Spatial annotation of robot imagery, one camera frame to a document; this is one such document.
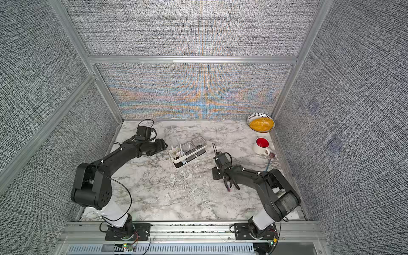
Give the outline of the white toothbrush holder caddy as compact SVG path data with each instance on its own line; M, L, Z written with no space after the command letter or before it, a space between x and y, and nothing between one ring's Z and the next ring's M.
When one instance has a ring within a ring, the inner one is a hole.
M206 152L207 141L202 136L198 136L191 141L179 143L177 146L172 147L168 154L173 166L180 169L202 158Z

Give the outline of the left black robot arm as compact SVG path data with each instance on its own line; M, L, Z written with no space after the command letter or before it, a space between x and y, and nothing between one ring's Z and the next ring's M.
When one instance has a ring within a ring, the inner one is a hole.
M124 164L141 156L153 156L168 148L164 139L138 141L128 139L102 159L80 164L75 173L71 200L100 212L102 219L115 230L133 228L129 213L122 212L112 200L112 175Z

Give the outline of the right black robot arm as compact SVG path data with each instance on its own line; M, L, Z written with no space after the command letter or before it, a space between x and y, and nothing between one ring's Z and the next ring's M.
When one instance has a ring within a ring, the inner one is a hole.
M300 196L277 169L254 171L241 165L234 165L225 155L214 157L212 168L214 180L222 180L227 191L233 187L247 186L257 191L262 210L248 220L249 232L258 238L271 225L282 221L301 204Z

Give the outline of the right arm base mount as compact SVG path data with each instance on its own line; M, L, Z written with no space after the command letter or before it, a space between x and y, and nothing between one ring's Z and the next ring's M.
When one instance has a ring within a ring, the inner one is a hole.
M230 230L235 234L235 239L239 241L274 240L278 237L275 224L259 230L253 223L235 223Z

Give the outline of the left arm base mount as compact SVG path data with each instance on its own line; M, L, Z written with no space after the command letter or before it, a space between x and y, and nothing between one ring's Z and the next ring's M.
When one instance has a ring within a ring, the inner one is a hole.
M125 224L121 228L108 226L105 241L148 241L151 224L133 223L133 227Z

